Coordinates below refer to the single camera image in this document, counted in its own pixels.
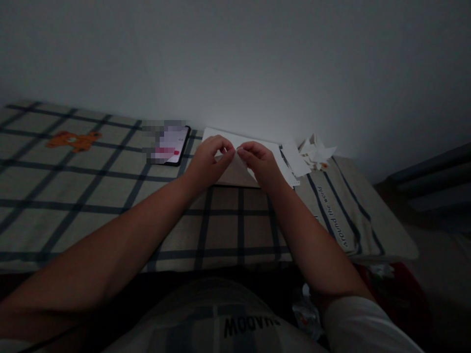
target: white origami figure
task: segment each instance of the white origami figure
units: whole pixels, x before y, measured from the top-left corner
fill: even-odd
[[[303,157],[311,169],[321,170],[327,168],[327,160],[332,157],[337,147],[325,148],[320,138],[313,133],[299,148],[299,154]]]

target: white paper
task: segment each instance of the white paper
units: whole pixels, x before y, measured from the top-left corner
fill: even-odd
[[[337,147],[325,148],[319,136],[313,133],[310,138],[303,142],[299,148],[299,153],[311,168],[314,166],[316,169],[321,170],[322,164],[328,165],[327,160],[333,156],[336,149]]]
[[[294,176],[302,177],[303,175],[309,174],[311,172],[311,169],[299,154],[298,147],[293,140],[284,142],[282,146],[283,155],[288,161],[288,165],[291,168]]]
[[[280,152],[280,147],[277,144],[272,143],[272,142],[254,140],[248,137],[243,137],[243,136],[231,134],[229,132],[216,130],[211,127],[207,127],[205,129],[205,132],[203,133],[203,141],[206,140],[208,137],[215,136],[215,135],[221,135],[227,138],[232,143],[234,148],[237,148],[244,142],[249,142],[249,141],[255,141],[264,145],[265,147],[267,147],[269,150],[272,151],[275,157],[276,163],[278,164],[278,168],[280,168],[281,174],[285,178],[286,182],[290,186],[297,186],[300,184],[296,180],[294,175],[291,173],[291,171],[289,170],[285,161],[283,160],[283,157],[281,156],[281,152]],[[220,155],[221,155],[221,152],[218,152],[216,154],[216,157]],[[229,165],[229,167],[226,169],[226,171],[223,173],[223,175],[221,176],[221,178],[218,180],[216,184],[260,187],[257,181],[255,180],[255,176],[253,172],[250,169],[247,169],[247,167],[243,164],[243,161],[240,159],[238,154],[235,155],[234,160],[232,161],[232,163]]]

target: checkered blanket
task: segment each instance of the checkered blanket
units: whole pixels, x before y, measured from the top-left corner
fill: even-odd
[[[142,121],[40,102],[0,115],[0,270],[33,271],[155,190],[179,167],[146,164]],[[353,163],[336,157],[295,191],[356,261],[415,258],[417,249]],[[267,195],[213,186],[186,210],[144,271],[291,261]]]

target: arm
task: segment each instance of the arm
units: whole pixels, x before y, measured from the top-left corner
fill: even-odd
[[[216,162],[218,150],[225,155]],[[232,144],[221,136],[203,142],[182,177],[80,240],[0,303],[0,337],[48,339],[115,296],[234,155]]]
[[[255,142],[241,147],[237,153],[269,195],[291,254],[315,291],[316,303],[326,309],[332,300],[345,296],[374,301],[340,246],[286,183],[273,153]]]

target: paper scrap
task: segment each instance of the paper scrap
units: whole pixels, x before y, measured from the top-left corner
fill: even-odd
[[[325,148],[323,142],[315,133],[307,138],[299,148],[299,154],[311,169],[321,170],[329,163],[327,160],[332,157],[337,147]]]
[[[293,140],[286,141],[282,144],[282,152],[294,176],[302,177],[311,172],[311,169],[299,154],[298,147]]]

